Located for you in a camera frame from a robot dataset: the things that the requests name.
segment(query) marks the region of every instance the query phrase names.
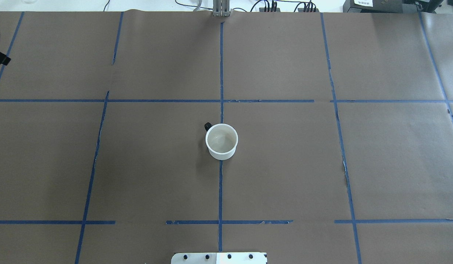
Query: mug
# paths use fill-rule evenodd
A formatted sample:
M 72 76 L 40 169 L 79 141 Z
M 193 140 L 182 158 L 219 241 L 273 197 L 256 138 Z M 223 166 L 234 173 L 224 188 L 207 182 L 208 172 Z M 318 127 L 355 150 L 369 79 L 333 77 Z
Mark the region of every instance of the mug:
M 212 125 L 207 122 L 205 125 L 205 144 L 210 155 L 218 160 L 226 160 L 233 156 L 238 145 L 238 133 L 227 124 Z

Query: mug handle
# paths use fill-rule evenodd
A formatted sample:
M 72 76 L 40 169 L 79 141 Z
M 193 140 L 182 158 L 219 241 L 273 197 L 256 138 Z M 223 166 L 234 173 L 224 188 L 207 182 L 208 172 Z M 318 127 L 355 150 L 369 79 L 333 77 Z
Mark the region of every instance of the mug handle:
M 212 124 L 210 124 L 210 122 L 207 122 L 205 123 L 205 125 L 203 125 L 203 127 L 205 128 L 205 131 L 208 131 L 210 127 L 212 127 Z

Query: blue tape line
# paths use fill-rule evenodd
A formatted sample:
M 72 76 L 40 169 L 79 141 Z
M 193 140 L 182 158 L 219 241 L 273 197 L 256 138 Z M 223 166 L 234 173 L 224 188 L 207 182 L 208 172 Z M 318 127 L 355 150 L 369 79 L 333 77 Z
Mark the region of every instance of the blue tape line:
M 323 17 L 322 13 L 319 13 L 319 15 L 321 16 L 321 26 L 323 29 L 323 39 L 324 39 L 324 47 L 325 47 L 325 51 L 326 51 L 327 68 L 329 71 L 329 81 L 331 82 L 332 100 L 334 101 L 334 112 L 336 115 L 337 131 L 339 132 L 340 151 L 342 153 L 342 162 L 344 163 L 344 172 L 345 172 L 345 177 L 347 180 L 347 195 L 349 197 L 350 215 L 352 217 L 352 226 L 354 229 L 354 241 L 355 241 L 355 248 L 357 251 L 357 261 L 358 261 L 358 264 L 362 264 L 362 257 L 360 255 L 360 243 L 358 241 L 357 224 L 355 223 L 354 202 L 352 200 L 352 190 L 350 189 L 349 172 L 347 171 L 347 159 L 346 159 L 345 150 L 344 150 L 344 140 L 342 139 L 342 130 L 340 128 L 340 120 L 339 120 L 339 110 L 337 108 L 337 97 L 336 97 L 336 92 L 334 89 L 334 80 L 332 80 L 332 74 L 331 74 L 331 59 L 329 58 L 329 49 L 327 46 L 324 17 Z
M 98 138 L 96 141 L 95 157 L 93 158 L 93 166 L 91 167 L 91 176 L 89 178 L 88 192 L 86 194 L 85 210 L 83 213 L 83 223 L 81 224 L 80 238 L 78 240 L 77 254 L 75 256 L 75 264 L 78 264 L 78 261 L 80 259 L 81 244 L 83 243 L 83 236 L 85 233 L 85 223 L 84 222 L 86 222 L 86 217 L 88 215 L 89 201 L 91 198 L 91 190 L 93 188 L 93 179 L 95 178 L 96 159 L 98 158 L 99 143 L 101 142 L 101 131 L 103 130 L 104 117 L 106 116 L 106 107 L 108 105 L 108 97 L 109 97 L 109 91 L 106 93 L 106 97 L 104 99 L 103 113 L 101 115 L 101 123 L 99 124 Z
M 453 219 L 362 219 L 357 224 L 453 223 Z M 352 220 L 334 220 L 335 224 L 352 224 Z
M 84 224 L 116 224 L 116 221 L 88 221 L 87 220 L 87 221 L 84 221 Z
M 176 220 L 166 221 L 166 224 L 218 224 L 218 220 Z
M 99 124 L 98 138 L 96 141 L 95 157 L 93 159 L 93 166 L 91 167 L 91 176 L 89 178 L 88 192 L 86 195 L 86 203 L 85 203 L 85 210 L 84 210 L 84 214 L 83 214 L 83 221 L 86 221 L 86 217 L 88 215 L 89 200 L 91 198 L 91 189 L 93 188 L 93 179 L 95 177 L 95 171 L 96 171 L 96 159 L 98 157 L 98 152 L 99 152 L 99 143 L 101 142 L 101 131 L 103 130 L 104 117 L 106 115 L 106 107 L 108 105 L 108 96 L 109 96 L 109 91 L 106 93 L 106 98 L 104 99 L 103 113 L 101 115 L 101 123 Z
M 445 100 L 337 100 L 337 103 L 444 103 Z
M 166 224 L 218 224 L 218 220 L 176 220 Z M 222 220 L 222 224 L 290 224 L 293 220 Z
M 189 100 L 189 99 L 109 99 L 108 102 L 135 103 L 135 102 L 154 102 L 154 103 L 219 103 L 220 100 Z
M 223 220 L 223 224 L 290 224 L 293 220 Z
M 223 22 L 220 23 L 220 123 L 223 123 Z
M 23 20 L 24 12 L 21 13 L 20 19 L 18 20 L 18 24 L 16 25 L 15 33 L 13 34 L 12 41 L 10 42 L 10 46 L 7 50 L 7 57 L 10 56 L 10 52 L 12 51 L 13 43 L 15 42 L 16 36 L 18 34 L 18 30 L 20 29 L 21 22 Z M 2 78 L 3 70 L 5 70 L 5 65 L 2 65 L 0 69 L 0 79 Z
M 72 220 L 0 220 L 0 224 L 82 224 Z M 85 224 L 116 224 L 116 221 L 86 221 Z
M 116 45 L 114 45 L 113 63 L 111 63 L 111 65 L 114 65 L 114 63 L 116 62 L 117 46 L 119 45 L 119 36 L 121 35 L 121 27 L 122 27 L 122 18 L 123 17 L 124 17 L 124 12 L 121 12 L 121 18 L 119 18 L 119 28 L 117 30 Z
M 0 102 L 104 102 L 101 99 L 0 99 Z
M 218 252 L 222 252 L 222 225 L 223 225 L 223 161 L 220 161 L 218 181 Z
M 81 252 L 81 245 L 83 244 L 83 235 L 85 233 L 85 225 L 82 224 L 80 228 L 80 238 L 78 239 L 78 246 L 77 246 L 77 254 L 75 256 L 75 264 L 78 264 L 80 261 L 80 252 Z
M 314 103 L 314 100 L 224 100 L 226 103 Z
M 430 59 L 432 61 L 432 64 L 433 64 L 433 68 L 435 69 L 435 73 L 437 74 L 437 79 L 438 79 L 438 82 L 440 84 L 440 87 L 441 87 L 441 92 L 443 94 L 443 98 L 445 100 L 448 100 L 448 97 L 446 96 L 446 92 L 445 92 L 445 87 L 443 85 L 443 82 L 441 81 L 441 77 L 440 77 L 440 73 L 438 71 L 438 67 L 437 67 L 437 64 L 435 63 L 435 59 L 433 58 L 433 53 L 431 51 L 431 47 L 430 47 L 430 44 L 429 44 L 429 40 L 427 38 L 427 33 L 426 33 L 426 27 L 424 26 L 424 22 L 422 20 L 422 15 L 421 15 L 421 12 L 419 12 L 419 20 L 420 20 L 420 25 L 422 27 L 422 34 L 424 35 L 424 39 L 426 41 L 426 45 L 427 45 L 427 49 L 429 51 L 429 55 L 430 55 Z M 451 110 L 451 106 L 448 102 L 446 102 L 446 108 L 448 109 L 448 111 L 450 112 L 450 118 L 451 118 L 451 124 L 453 124 L 453 111 Z

